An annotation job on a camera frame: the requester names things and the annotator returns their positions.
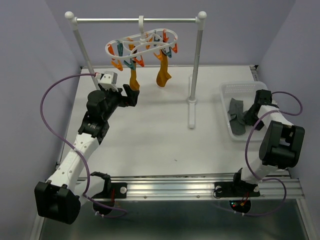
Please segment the orange brown sock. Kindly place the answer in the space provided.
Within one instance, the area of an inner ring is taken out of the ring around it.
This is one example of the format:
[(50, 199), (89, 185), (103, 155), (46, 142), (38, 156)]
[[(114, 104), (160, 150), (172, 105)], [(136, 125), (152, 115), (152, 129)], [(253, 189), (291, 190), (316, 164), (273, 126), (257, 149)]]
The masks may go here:
[(133, 91), (140, 90), (140, 84), (137, 81), (137, 72), (135, 69), (130, 70), (129, 86)]

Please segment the grey sock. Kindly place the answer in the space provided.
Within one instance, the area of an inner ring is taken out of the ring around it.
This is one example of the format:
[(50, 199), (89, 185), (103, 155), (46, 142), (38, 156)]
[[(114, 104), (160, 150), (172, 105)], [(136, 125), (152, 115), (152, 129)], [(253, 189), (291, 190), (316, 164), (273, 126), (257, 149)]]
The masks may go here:
[(231, 115), (231, 119), (229, 121), (231, 131), (236, 136), (241, 136), (246, 133), (246, 122), (244, 120), (243, 115)]
[(236, 100), (234, 98), (231, 98), (229, 103), (229, 110), (228, 114), (231, 119), (235, 119), (237, 117), (242, 117), (244, 112), (244, 104), (242, 100)]

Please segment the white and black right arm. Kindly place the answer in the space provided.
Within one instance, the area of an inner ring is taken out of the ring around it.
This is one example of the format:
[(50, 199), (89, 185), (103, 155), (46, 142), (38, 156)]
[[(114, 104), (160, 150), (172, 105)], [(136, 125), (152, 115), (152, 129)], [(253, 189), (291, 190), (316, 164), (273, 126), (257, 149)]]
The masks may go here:
[(305, 129), (288, 121), (286, 112), (273, 103), (272, 96), (269, 90), (257, 90), (254, 103), (245, 114), (245, 120), (252, 126), (250, 136), (266, 127), (257, 158), (249, 162), (246, 155), (246, 166), (233, 175), (232, 181), (215, 182), (215, 198), (259, 197), (258, 184), (267, 181), (267, 175), (297, 165)]

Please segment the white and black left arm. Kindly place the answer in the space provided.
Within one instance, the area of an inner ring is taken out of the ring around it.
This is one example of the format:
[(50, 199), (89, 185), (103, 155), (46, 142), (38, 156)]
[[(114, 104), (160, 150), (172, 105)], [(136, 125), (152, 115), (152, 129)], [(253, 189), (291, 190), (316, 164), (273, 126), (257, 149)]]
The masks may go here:
[(74, 143), (62, 141), (70, 147), (58, 169), (34, 188), (39, 216), (65, 224), (72, 224), (81, 206), (90, 201), (95, 213), (108, 218), (111, 211), (127, 212), (115, 207), (115, 199), (127, 196), (122, 189), (127, 183), (112, 183), (107, 173), (89, 170), (88, 160), (101, 145), (110, 128), (109, 119), (117, 108), (135, 107), (139, 90), (128, 84), (112, 89), (103, 84), (87, 96), (86, 112)]

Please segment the white clip hanger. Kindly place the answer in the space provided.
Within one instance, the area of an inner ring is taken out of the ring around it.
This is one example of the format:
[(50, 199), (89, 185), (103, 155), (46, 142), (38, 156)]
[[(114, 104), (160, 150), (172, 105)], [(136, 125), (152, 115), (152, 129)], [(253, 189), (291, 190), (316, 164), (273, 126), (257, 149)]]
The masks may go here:
[(178, 52), (178, 35), (173, 30), (167, 28), (156, 28), (144, 30), (144, 16), (138, 18), (139, 33), (111, 40), (105, 45), (105, 52), (111, 60), (130, 61), (140, 58), (146, 54), (157, 55), (172, 48), (172, 53)]

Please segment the white plastic basket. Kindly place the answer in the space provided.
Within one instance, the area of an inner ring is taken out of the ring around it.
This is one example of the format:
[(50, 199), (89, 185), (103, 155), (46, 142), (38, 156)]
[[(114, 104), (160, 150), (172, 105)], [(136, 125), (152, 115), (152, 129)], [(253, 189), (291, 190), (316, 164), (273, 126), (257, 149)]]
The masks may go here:
[(219, 92), (228, 133), (236, 142), (246, 142), (257, 120), (279, 109), (272, 93), (260, 81), (222, 83)]

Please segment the teal clothes peg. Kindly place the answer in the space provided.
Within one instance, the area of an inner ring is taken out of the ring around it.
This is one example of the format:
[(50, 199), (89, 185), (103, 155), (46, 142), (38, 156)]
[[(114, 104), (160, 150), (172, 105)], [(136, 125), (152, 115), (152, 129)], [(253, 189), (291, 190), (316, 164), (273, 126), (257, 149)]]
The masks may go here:
[(166, 49), (163, 48), (163, 49), (162, 49), (162, 52), (163, 52), (163, 54), (166, 55), (168, 58), (172, 58), (172, 48), (171, 48), (171, 47), (169, 47), (169, 50), (168, 50), (168, 51), (166, 51)]
[(123, 63), (131, 70), (136, 70), (136, 62), (132, 58), (129, 61), (124, 60)]

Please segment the orange clothes peg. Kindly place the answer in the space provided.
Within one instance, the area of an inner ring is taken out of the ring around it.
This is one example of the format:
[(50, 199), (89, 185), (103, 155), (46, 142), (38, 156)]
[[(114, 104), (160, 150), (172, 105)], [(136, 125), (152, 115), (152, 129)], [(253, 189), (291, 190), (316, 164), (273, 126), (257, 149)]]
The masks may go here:
[(134, 61), (139, 64), (141, 67), (144, 67), (145, 66), (145, 63), (144, 63), (144, 59), (143, 59), (143, 56), (141, 55), (140, 58), (137, 58), (135, 57), (134, 58)]
[(120, 60), (112, 60), (111, 61), (111, 64), (116, 68), (116, 69), (118, 69), (119, 71), (123, 71), (123, 65), (122, 65), (122, 63), (121, 63), (121, 61)]

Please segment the orange clothes peg right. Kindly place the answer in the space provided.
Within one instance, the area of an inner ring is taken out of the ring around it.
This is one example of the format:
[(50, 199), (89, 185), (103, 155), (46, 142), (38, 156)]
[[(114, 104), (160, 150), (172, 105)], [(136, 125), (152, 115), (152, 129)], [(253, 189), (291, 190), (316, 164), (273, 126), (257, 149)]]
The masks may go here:
[(139, 64), (141, 67), (144, 67), (145, 66), (145, 63), (144, 63), (144, 59), (143, 59), (143, 56), (141, 55), (140, 58), (137, 58), (135, 57), (134, 58), (134, 61)]

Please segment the yellow clothes peg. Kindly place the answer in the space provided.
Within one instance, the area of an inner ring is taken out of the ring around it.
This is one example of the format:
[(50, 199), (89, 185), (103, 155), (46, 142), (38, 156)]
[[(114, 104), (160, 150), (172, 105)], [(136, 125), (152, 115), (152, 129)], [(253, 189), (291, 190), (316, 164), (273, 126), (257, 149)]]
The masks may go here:
[(158, 60), (160, 60), (160, 61), (163, 59), (161, 53), (160, 53), (160, 54), (156, 54), (156, 53), (154, 52), (153, 55), (154, 55)]

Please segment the teal clothes peg right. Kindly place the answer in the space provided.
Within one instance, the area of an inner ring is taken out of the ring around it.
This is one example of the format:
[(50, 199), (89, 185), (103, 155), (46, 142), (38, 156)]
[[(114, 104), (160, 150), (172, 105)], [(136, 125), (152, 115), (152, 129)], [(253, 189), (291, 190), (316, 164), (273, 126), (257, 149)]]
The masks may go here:
[(168, 51), (166, 51), (166, 49), (163, 48), (163, 49), (162, 49), (162, 52), (163, 52), (163, 54), (166, 55), (168, 58), (172, 58), (172, 48), (171, 48), (171, 47), (169, 47), (169, 50), (168, 50)]

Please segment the white clothes rack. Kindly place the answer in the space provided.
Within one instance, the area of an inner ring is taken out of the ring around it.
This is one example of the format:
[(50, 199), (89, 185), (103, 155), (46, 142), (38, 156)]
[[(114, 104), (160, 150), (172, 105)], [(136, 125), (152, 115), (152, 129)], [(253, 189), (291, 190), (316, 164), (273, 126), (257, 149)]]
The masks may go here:
[[(82, 37), (79, 32), (79, 24), (91, 24), (91, 23), (138, 23), (138, 18), (78, 18), (73, 12), (67, 11), (64, 17), (69, 21), (73, 34), (80, 48), (82, 56), (86, 62), (86, 66), (90, 73), (94, 72), (89, 55), (86, 51)], [(193, 63), (192, 78), (189, 82), (189, 97), (188, 101), (188, 128), (194, 129), (196, 126), (196, 86), (198, 79), (199, 61), (202, 46), (203, 31), (205, 29), (205, 21), (207, 13), (201, 11), (194, 18), (145, 18), (145, 23), (195, 23), (197, 25), (197, 38), (195, 46), (195, 56)]]

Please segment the aluminium mounting rail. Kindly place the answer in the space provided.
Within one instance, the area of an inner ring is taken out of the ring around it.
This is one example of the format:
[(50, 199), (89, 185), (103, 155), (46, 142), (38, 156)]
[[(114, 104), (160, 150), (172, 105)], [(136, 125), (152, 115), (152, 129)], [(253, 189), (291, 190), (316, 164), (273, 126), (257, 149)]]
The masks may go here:
[(300, 181), (286, 173), (279, 178), (261, 183), (260, 197), (251, 200), (251, 213), (266, 216), (247, 217), (213, 196), (216, 182), (230, 181), (229, 174), (115, 177), (127, 183), (127, 197), (117, 201), (126, 216), (104, 219), (87, 203), (71, 225), (37, 217), (31, 239), (317, 240)]

